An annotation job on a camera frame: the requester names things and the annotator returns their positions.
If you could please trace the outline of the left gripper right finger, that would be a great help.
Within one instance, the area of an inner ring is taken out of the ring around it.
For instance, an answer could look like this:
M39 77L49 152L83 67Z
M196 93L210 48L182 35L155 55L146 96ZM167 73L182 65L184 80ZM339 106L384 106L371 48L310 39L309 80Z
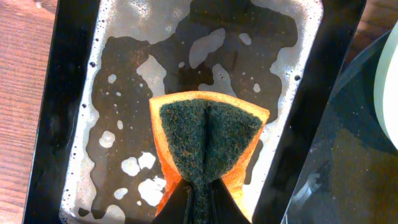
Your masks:
M221 179L210 184L211 224L250 224Z

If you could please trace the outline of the orange green scrub sponge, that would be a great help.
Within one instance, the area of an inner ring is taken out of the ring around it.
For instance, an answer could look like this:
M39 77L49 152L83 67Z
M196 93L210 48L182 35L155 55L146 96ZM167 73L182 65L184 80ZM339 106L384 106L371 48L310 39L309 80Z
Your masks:
M149 108L166 181L156 216L183 179L192 188L190 223L210 223L210 184L221 179L251 223L243 185L269 110L212 91L154 97Z

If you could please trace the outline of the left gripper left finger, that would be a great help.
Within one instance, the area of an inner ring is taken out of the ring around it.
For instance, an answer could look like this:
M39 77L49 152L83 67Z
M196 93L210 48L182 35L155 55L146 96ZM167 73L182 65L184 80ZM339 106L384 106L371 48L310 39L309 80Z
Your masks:
M182 179L151 224L190 223L191 206L192 188L187 181Z

